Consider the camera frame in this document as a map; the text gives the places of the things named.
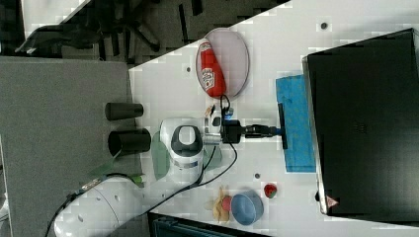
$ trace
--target orange object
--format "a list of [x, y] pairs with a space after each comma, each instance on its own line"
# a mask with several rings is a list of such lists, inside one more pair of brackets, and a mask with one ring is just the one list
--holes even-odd
[[217, 220], [218, 222], [228, 221], [230, 218], [229, 217], [230, 212], [228, 210], [225, 210], [222, 207], [222, 203], [225, 197], [226, 195], [224, 194], [223, 187], [221, 186], [219, 187], [218, 198], [213, 203], [213, 208], [212, 208], [212, 215], [215, 218], [215, 220]]
[[225, 81], [221, 67], [216, 60], [209, 41], [200, 45], [201, 72], [203, 73], [204, 88], [209, 96], [217, 98], [225, 93]]

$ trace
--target black cylinder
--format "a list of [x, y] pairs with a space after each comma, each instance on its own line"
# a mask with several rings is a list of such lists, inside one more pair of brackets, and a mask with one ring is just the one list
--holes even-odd
[[105, 115], [108, 120], [132, 119], [144, 114], [142, 104], [107, 103]]
[[151, 135], [147, 129], [112, 131], [108, 137], [108, 147], [112, 156], [146, 152], [150, 150]]

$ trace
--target blue sponge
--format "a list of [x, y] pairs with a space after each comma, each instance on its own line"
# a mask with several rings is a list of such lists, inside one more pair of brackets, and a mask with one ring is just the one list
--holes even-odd
[[314, 173], [315, 160], [302, 75], [277, 79], [277, 101], [283, 107], [287, 172]]

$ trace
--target white plate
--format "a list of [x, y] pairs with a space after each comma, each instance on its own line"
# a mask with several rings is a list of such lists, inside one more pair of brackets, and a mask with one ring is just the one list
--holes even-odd
[[[249, 73], [249, 53], [240, 34], [228, 28], [218, 28], [210, 31], [205, 38], [209, 40], [225, 80], [225, 95], [235, 97], [246, 84]], [[197, 76], [204, 90], [201, 73], [201, 56], [197, 53]]]

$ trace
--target blue bowl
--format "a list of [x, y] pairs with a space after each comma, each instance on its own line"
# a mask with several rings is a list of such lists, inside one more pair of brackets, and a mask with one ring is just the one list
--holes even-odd
[[263, 204], [254, 191], [246, 191], [233, 197], [231, 212], [240, 224], [251, 225], [262, 216]]

